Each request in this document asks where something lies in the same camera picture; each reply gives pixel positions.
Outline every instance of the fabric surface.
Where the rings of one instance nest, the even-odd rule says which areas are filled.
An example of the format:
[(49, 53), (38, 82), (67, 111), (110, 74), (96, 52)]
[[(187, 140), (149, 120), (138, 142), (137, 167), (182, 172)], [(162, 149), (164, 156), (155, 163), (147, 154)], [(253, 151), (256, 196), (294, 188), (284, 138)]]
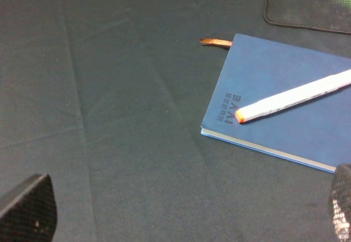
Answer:
[(273, 25), (351, 33), (351, 0), (266, 0), (264, 18)]
[(349, 55), (264, 1), (0, 0), (0, 192), (48, 173), (54, 241), (336, 241), (332, 174), (200, 135), (228, 52), (200, 38)]

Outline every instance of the mouse pad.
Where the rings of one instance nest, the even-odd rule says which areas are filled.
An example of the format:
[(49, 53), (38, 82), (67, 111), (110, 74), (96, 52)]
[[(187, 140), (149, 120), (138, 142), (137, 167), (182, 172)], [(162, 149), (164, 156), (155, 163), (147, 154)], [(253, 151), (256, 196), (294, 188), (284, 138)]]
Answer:
[(351, 33), (351, 0), (266, 0), (272, 25)]

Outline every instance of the notebook cover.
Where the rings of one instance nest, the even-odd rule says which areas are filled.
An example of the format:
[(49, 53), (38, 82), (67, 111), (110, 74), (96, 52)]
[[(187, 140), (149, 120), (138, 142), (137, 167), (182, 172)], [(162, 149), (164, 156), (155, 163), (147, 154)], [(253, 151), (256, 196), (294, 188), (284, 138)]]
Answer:
[(236, 34), (201, 133), (334, 172), (351, 163), (351, 87), (239, 124), (237, 108), (351, 68), (351, 59)]

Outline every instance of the printed logo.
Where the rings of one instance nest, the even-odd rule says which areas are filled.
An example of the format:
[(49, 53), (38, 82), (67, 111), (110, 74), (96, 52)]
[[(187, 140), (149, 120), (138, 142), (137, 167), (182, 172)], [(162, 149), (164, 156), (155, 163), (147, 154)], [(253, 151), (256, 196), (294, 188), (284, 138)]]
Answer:
[(239, 108), (236, 103), (239, 102), (240, 99), (240, 95), (233, 94), (232, 96), (231, 93), (226, 93), (222, 106), (220, 106), (217, 120), (227, 124), (233, 124), (233, 119), (235, 119), (235, 111)]

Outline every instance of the black plastic object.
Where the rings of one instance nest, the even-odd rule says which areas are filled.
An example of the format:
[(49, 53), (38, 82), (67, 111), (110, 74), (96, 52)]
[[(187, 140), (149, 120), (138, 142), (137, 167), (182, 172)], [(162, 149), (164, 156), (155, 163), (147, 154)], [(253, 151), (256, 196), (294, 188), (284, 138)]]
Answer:
[(264, 18), (272, 25), (351, 33), (351, 0), (266, 0)]
[(52, 241), (57, 209), (49, 175), (33, 175), (0, 198), (1, 242)]
[(329, 196), (329, 212), (339, 241), (351, 241), (351, 164), (341, 164), (334, 172)]

